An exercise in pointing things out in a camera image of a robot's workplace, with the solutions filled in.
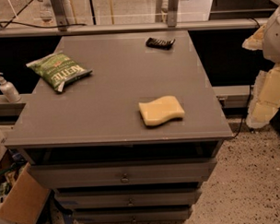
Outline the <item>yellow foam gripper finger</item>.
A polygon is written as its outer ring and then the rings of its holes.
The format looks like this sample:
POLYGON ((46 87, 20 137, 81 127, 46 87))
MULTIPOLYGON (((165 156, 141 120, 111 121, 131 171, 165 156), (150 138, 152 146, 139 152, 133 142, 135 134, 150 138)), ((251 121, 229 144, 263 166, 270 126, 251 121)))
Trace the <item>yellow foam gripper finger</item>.
POLYGON ((260 71, 256 77, 246 118, 248 127, 263 128, 280 109, 280 26, 270 29, 261 26, 242 43, 242 47, 262 50, 263 57, 274 62, 271 70, 260 71))

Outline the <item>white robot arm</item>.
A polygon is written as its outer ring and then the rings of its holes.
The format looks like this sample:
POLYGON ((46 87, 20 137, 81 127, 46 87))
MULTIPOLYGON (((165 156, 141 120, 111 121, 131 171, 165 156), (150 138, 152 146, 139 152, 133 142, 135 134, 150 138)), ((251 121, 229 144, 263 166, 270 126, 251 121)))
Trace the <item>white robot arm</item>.
POLYGON ((274 62, 271 70, 260 71, 256 77, 246 118, 248 127, 263 128, 280 109, 280 6, 265 25, 242 43, 242 47, 262 50, 263 57, 274 62))

